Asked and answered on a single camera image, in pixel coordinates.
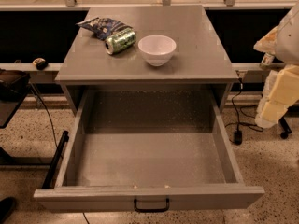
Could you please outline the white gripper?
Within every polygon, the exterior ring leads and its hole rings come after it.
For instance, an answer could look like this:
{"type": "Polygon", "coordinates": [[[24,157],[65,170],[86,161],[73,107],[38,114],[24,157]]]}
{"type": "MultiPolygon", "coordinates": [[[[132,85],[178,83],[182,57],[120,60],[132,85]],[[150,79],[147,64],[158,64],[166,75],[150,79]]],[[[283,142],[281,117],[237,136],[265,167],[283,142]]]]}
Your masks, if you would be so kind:
{"type": "MultiPolygon", "coordinates": [[[[257,51],[275,54],[278,28],[274,27],[253,48],[257,51]]],[[[257,107],[255,123],[261,128],[271,128],[299,100],[299,66],[287,65],[277,74],[274,86],[269,94],[269,101],[261,100],[257,107]]]]}

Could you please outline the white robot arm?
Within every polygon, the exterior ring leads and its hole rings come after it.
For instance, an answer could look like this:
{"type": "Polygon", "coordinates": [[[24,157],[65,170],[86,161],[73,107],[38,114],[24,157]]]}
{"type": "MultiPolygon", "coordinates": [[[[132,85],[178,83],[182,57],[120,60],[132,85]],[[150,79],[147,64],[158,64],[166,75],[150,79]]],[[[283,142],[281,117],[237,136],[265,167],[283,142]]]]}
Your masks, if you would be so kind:
{"type": "Polygon", "coordinates": [[[285,63],[279,72],[271,71],[267,76],[257,107],[255,123],[271,128],[299,101],[299,4],[253,48],[264,53],[262,67],[270,65],[272,56],[285,63]]]}

